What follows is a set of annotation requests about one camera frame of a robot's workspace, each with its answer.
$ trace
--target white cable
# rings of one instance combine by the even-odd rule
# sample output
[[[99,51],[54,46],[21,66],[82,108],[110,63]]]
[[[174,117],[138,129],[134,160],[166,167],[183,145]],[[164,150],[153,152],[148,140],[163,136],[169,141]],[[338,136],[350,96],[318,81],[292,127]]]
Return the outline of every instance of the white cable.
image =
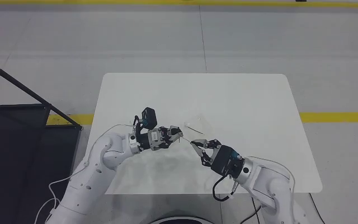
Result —
[[[293,181],[292,192],[291,192],[291,212],[292,212],[293,221],[295,222],[295,215],[294,215],[294,212],[293,212],[293,205],[294,205],[294,192],[295,192],[295,186],[296,186],[296,179],[295,179],[295,176],[293,175],[293,173],[285,165],[283,165],[283,164],[281,164],[279,162],[276,162],[274,160],[268,160],[266,158],[260,158],[260,157],[257,157],[257,156],[248,156],[248,158],[257,158],[259,160],[265,160],[265,161],[268,161],[268,162],[273,162],[275,164],[278,164],[278,165],[284,167],[290,173],[290,175],[292,176],[292,181]]]
[[[47,202],[45,202],[45,203],[41,206],[41,208],[40,208],[39,211],[37,212],[37,215],[36,215],[34,224],[36,224],[37,219],[39,218],[39,214],[40,214],[41,210],[45,207],[45,205],[46,205],[47,203],[49,203],[49,202],[52,201],[53,199],[54,199],[54,198],[51,198],[51,199],[47,200]]]
[[[57,180],[57,181],[54,181],[54,182],[52,182],[52,183],[49,184],[49,189],[50,189],[51,194],[53,195],[53,198],[49,199],[47,202],[49,202],[49,201],[51,201],[51,200],[55,200],[54,208],[53,208],[53,209],[56,209],[56,201],[58,201],[59,204],[60,204],[60,200],[59,200],[58,198],[56,198],[56,195],[55,195],[54,191],[52,190],[51,185],[56,184],[56,183],[59,183],[59,182],[62,182],[62,181],[64,181],[64,180],[67,180],[67,179],[69,179],[69,178],[75,176],[76,174],[82,172],[82,171],[90,164],[91,152],[92,152],[92,149],[93,149],[94,145],[96,144],[96,142],[97,142],[104,134],[106,134],[109,130],[111,130],[111,129],[114,128],[114,127],[120,126],[120,125],[121,125],[121,126],[126,126],[126,127],[134,127],[133,125],[128,125],[128,124],[116,124],[116,125],[113,125],[111,128],[109,128],[107,131],[103,132],[103,133],[95,140],[94,144],[92,145],[91,149],[89,150],[88,159],[87,159],[86,162],[83,163],[84,167],[83,167],[81,170],[79,170],[79,171],[73,173],[71,176],[69,176],[69,177],[67,177],[67,178],[64,178],[64,179],[62,179],[62,180]],[[45,203],[41,206],[41,208],[39,209],[39,211],[37,212],[37,216],[36,216],[36,219],[35,219],[34,224],[36,224],[36,222],[37,222],[37,217],[39,216],[39,214],[40,214],[42,208],[47,204],[47,202],[45,202]],[[48,221],[48,219],[50,218],[51,215],[52,215],[51,213],[48,215],[48,217],[47,217],[45,223]]]

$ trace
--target gray floor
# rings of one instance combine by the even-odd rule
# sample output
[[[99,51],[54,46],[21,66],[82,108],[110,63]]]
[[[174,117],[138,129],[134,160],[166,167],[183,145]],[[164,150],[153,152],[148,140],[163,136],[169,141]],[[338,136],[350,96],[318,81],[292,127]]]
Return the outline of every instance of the gray floor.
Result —
[[[94,113],[107,72],[283,73],[300,112],[358,111],[357,39],[357,11],[345,9],[0,7],[0,67],[67,114]],[[31,102],[0,81],[0,104]],[[358,124],[304,128],[323,182],[313,195],[323,218],[358,223]],[[82,132],[77,161],[90,129]],[[319,223],[308,195],[296,199]],[[250,200],[106,195],[88,222],[142,224],[189,214],[238,223],[253,211]]]

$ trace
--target black fabric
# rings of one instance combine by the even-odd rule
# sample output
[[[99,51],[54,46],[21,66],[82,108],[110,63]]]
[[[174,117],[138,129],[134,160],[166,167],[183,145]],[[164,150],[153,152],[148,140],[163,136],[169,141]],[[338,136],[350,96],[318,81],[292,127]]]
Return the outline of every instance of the black fabric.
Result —
[[[0,106],[0,184],[2,223],[13,223],[27,171],[33,162],[48,111],[42,105]]]
[[[39,208],[52,198],[49,183],[70,175],[79,130],[72,125],[45,126],[43,105],[0,106],[0,217],[4,224],[33,223]],[[62,199],[67,181],[53,185]],[[53,202],[41,211],[44,223]]]

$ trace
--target floor seam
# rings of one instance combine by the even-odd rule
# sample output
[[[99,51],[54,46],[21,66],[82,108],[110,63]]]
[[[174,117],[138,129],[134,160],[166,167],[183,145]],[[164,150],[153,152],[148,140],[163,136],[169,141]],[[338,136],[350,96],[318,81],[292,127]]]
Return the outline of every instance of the floor seam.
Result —
[[[16,40],[15,44],[13,45],[12,49],[10,50],[9,56],[6,58],[4,64],[2,65],[2,68],[5,69],[5,65],[7,63],[7,61],[10,59],[12,52],[16,49],[17,44],[20,42],[21,38],[23,37],[23,35],[25,34],[26,28],[30,23],[30,20],[32,19],[32,15],[30,16],[30,18],[27,20],[27,23],[25,25],[25,27],[23,28],[23,31],[20,33],[18,39]]]
[[[202,33],[202,21],[201,21],[201,9],[199,6],[199,16],[200,16],[200,27],[201,27],[201,39],[202,39],[202,49],[204,50],[204,62],[205,62],[205,72],[208,72],[206,67],[206,56],[205,56],[205,45],[204,45],[204,34]]]

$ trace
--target black metal rod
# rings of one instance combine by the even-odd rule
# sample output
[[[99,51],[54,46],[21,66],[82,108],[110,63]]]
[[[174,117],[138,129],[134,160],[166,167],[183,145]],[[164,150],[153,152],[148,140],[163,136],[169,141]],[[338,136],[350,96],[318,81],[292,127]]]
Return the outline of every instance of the black metal rod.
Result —
[[[51,110],[53,110],[55,113],[69,121],[71,124],[76,126],[76,128],[82,129],[82,126],[79,125],[77,122],[72,120],[69,116],[62,113],[59,109],[54,107],[52,104],[47,102],[45,99],[43,99],[41,96],[37,95],[35,92],[33,92],[31,89],[27,88],[24,84],[16,80],[14,77],[10,76],[8,73],[6,73],[4,70],[0,69],[0,76],[2,76],[4,79],[8,80],[10,83],[14,84],[16,87],[18,87],[20,90],[24,91],[25,93],[29,94],[33,98],[35,98],[38,102],[44,104],[45,106],[49,107]]]

